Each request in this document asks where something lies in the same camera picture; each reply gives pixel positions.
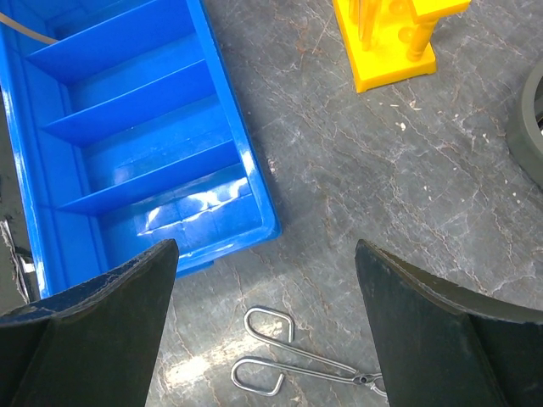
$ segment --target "gray ring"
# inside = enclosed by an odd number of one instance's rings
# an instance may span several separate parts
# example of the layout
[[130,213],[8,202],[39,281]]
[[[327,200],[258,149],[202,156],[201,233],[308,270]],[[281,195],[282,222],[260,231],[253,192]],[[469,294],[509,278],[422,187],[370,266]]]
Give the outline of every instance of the gray ring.
[[543,188],[543,60],[529,74],[507,125],[511,154],[528,175]]

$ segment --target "gray marble surface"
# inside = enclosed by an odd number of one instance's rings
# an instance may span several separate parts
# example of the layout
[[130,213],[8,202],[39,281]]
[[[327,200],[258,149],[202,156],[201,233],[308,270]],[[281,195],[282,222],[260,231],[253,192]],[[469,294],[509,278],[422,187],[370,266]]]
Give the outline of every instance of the gray marble surface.
[[[298,345],[378,370],[355,277],[361,237],[543,309],[543,193],[504,138],[523,78],[543,57],[540,0],[472,0],[437,27],[436,75],[363,94],[330,0],[206,4],[284,233],[176,282],[149,406],[386,405],[364,387],[309,377],[288,376],[275,398],[229,378],[247,354],[319,367],[246,334],[244,312],[257,304],[288,311]],[[244,377],[269,386],[276,374]]]

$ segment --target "gray round object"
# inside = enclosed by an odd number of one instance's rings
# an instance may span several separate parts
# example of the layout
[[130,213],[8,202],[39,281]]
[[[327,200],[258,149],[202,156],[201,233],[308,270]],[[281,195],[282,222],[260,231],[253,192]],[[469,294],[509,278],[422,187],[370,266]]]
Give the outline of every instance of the gray round object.
[[528,76],[507,125],[507,144],[513,157],[543,188],[543,60]]

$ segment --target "yellow base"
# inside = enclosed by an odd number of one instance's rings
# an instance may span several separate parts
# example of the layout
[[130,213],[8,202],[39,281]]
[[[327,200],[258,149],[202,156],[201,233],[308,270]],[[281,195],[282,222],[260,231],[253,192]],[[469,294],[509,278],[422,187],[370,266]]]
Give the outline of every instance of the yellow base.
[[[393,7],[396,6],[394,15],[390,12],[392,3]],[[419,61],[412,62],[407,58],[409,41],[416,26],[412,22],[407,3],[400,12],[397,3],[398,0],[383,0],[381,18],[373,32],[372,45],[369,51],[363,51],[358,25],[349,18],[349,0],[333,0],[357,92],[413,76],[433,74],[437,70],[434,50],[430,44]]]

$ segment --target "black plastic part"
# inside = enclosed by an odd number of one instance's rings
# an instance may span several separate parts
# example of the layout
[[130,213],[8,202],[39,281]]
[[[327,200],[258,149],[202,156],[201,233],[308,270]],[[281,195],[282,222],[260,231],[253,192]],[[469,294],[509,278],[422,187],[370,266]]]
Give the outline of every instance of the black plastic part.
[[144,406],[179,252],[124,265],[0,318],[0,405]]
[[513,157],[543,188],[543,60],[529,74],[507,124],[507,144]]
[[543,312],[359,241],[356,270],[392,407],[543,405]]

